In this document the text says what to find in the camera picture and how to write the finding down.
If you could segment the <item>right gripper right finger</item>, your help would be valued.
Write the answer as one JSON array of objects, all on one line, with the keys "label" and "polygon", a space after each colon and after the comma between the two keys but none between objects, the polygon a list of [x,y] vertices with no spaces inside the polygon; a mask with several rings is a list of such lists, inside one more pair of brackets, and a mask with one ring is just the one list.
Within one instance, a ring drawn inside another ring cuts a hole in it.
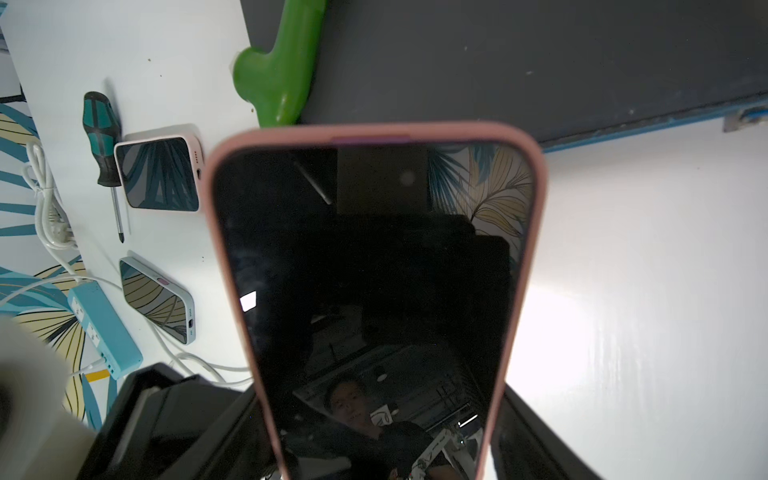
[{"label": "right gripper right finger", "polygon": [[498,479],[600,479],[509,385],[500,402],[490,449]]}]

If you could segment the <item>phone with pink case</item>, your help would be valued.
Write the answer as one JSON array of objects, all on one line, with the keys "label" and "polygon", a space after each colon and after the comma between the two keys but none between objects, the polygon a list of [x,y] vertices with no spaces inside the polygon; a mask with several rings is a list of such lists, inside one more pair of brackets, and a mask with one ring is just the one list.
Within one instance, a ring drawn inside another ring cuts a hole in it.
[{"label": "phone with pink case", "polygon": [[546,180],[534,139],[495,122],[216,147],[202,193],[266,476],[484,477]]}]

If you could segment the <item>phone with white case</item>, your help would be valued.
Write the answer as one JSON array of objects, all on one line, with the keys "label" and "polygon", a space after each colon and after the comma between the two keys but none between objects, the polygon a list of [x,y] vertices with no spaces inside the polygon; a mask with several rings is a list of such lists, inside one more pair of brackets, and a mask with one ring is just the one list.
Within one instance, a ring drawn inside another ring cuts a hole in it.
[{"label": "phone with white case", "polygon": [[114,148],[127,204],[132,209],[193,213],[204,169],[200,141],[179,127],[141,132]]}]

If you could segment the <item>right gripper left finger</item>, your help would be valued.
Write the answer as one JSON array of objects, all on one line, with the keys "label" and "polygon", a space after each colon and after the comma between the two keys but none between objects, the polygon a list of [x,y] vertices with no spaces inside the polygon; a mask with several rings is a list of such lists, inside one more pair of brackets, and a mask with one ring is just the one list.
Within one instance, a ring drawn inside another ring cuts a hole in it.
[{"label": "right gripper left finger", "polygon": [[130,374],[81,479],[260,479],[270,440],[252,389],[184,378],[164,364]]}]

